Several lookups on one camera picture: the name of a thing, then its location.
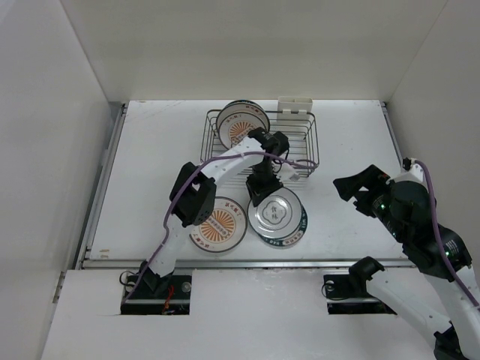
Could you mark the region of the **green rim lettered plate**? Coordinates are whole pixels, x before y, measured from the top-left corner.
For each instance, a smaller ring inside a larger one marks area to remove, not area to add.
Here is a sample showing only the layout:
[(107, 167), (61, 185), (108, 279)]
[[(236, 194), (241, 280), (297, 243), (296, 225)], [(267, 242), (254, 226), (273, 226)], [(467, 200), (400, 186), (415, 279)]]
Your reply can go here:
[(267, 238), (263, 235), (258, 234), (259, 238), (266, 243), (267, 245), (273, 248), (289, 248), (298, 243), (302, 237), (305, 235), (308, 228), (308, 214), (305, 210), (305, 207), (301, 207), (301, 219), (300, 223), (297, 226), (296, 230), (283, 238)]

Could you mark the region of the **white plate green emblem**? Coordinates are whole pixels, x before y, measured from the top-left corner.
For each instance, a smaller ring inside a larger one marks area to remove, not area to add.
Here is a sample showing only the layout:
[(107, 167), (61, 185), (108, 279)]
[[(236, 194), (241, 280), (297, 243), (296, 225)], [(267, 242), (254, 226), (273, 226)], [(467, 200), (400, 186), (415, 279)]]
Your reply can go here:
[(251, 200), (247, 218), (253, 231), (263, 238), (286, 238), (300, 227), (302, 203), (292, 190), (282, 187), (257, 206)]

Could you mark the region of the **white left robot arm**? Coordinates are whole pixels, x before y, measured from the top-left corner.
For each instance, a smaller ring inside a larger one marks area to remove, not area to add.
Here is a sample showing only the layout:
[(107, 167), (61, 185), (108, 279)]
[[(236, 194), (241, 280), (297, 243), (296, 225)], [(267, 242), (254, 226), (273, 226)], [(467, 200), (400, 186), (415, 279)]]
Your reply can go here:
[(170, 204), (163, 220), (165, 237), (139, 268), (138, 285), (151, 297), (162, 296), (174, 271), (181, 240), (186, 230), (200, 225), (212, 214), (217, 189), (232, 177), (250, 168), (247, 192), (254, 206), (283, 184), (275, 175), (272, 161), (290, 148), (288, 137), (280, 131), (267, 133), (254, 129), (237, 145), (200, 165), (183, 165), (169, 195)]

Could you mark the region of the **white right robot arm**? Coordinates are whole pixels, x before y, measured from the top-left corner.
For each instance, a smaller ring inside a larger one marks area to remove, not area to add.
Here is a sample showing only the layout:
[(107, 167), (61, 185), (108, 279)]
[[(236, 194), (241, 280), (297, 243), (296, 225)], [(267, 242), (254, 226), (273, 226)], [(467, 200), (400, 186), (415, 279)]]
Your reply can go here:
[(424, 275), (446, 314), (436, 312), (396, 284), (380, 261), (366, 256), (347, 274), (326, 275), (331, 301), (376, 299), (412, 326), (436, 359), (479, 358), (479, 285), (463, 239), (439, 224), (431, 174), (418, 159), (404, 158), (403, 172), (390, 177), (375, 165), (356, 175), (336, 178), (340, 198), (356, 211), (376, 218), (406, 258)]

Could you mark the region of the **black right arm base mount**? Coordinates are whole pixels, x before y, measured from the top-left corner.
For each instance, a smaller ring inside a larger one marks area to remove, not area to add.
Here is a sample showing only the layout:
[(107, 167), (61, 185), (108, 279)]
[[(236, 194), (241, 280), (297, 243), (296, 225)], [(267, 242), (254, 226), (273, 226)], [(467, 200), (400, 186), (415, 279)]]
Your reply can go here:
[(364, 315), (396, 313), (385, 303), (356, 286), (349, 274), (324, 274), (322, 295), (329, 315)]

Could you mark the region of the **orange sunburst plate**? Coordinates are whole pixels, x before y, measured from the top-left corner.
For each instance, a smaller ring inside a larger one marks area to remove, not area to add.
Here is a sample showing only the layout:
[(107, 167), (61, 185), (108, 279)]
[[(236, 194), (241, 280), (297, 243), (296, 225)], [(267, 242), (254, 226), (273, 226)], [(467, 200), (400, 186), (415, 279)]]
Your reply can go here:
[(264, 109), (240, 103), (223, 108), (216, 120), (217, 135), (225, 149), (240, 143), (257, 128), (270, 131), (270, 121)]
[(250, 104), (254, 107), (257, 107), (257, 108), (263, 110), (263, 108), (258, 103), (254, 102), (252, 100), (247, 100), (247, 99), (233, 100), (233, 101), (229, 102), (227, 105), (225, 105), (224, 108), (231, 107), (231, 106), (236, 105), (236, 104)]
[(218, 196), (211, 215), (190, 232), (190, 240), (200, 250), (220, 254), (231, 251), (245, 237), (248, 219), (235, 200)]

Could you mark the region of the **orange sunburst plate front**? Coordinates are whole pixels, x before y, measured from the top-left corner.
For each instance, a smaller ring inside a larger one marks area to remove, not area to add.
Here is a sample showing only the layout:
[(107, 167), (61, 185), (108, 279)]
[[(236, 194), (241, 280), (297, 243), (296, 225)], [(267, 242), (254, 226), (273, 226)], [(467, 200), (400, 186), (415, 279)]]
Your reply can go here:
[(211, 215), (190, 232), (190, 240), (200, 250), (220, 254), (231, 251), (245, 237), (248, 219), (235, 200), (218, 196)]

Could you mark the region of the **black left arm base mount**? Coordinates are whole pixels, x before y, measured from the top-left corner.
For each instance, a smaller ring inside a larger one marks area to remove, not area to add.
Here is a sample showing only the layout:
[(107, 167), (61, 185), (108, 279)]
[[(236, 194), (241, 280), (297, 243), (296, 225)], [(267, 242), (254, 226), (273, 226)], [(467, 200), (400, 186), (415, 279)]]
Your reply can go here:
[(120, 304), (121, 315), (189, 315), (191, 304), (192, 274), (174, 274), (166, 289), (155, 295), (144, 281), (133, 295), (125, 300), (134, 288), (138, 276), (124, 271), (119, 278), (124, 287)]

